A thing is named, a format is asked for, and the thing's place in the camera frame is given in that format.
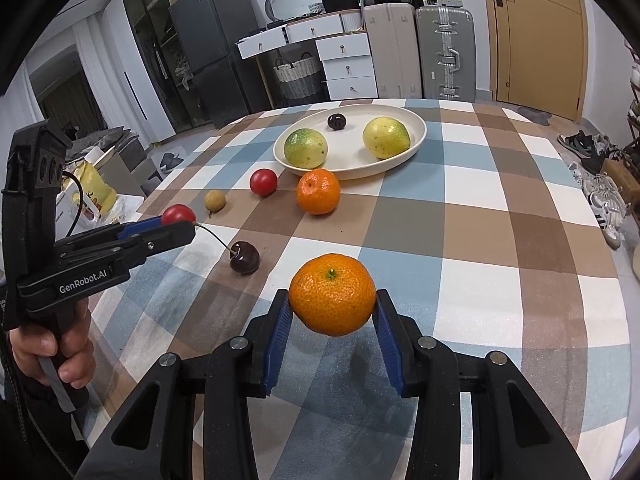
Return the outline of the left hand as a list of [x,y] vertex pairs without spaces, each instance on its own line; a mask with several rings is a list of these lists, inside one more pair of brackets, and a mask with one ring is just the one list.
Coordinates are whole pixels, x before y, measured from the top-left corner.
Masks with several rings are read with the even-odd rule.
[[88,385],[96,370],[93,343],[89,339],[91,312],[89,300],[78,301],[75,321],[62,336],[54,336],[40,326],[22,326],[11,330],[9,338],[17,367],[27,377],[49,385],[39,358],[53,358],[61,352],[66,360],[58,369],[58,377],[67,385],[80,389]]

